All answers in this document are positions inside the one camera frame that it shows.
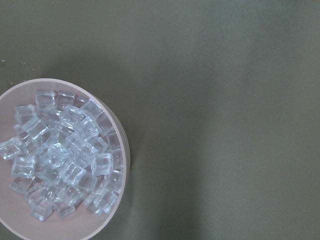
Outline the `pink bowl of ice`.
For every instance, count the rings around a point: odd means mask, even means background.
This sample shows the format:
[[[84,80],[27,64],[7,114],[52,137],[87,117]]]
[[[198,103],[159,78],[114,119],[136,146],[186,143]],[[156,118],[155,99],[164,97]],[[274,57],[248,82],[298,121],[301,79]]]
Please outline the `pink bowl of ice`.
[[[0,224],[23,240],[89,240],[111,221],[131,153],[116,115],[54,78],[0,97]]]

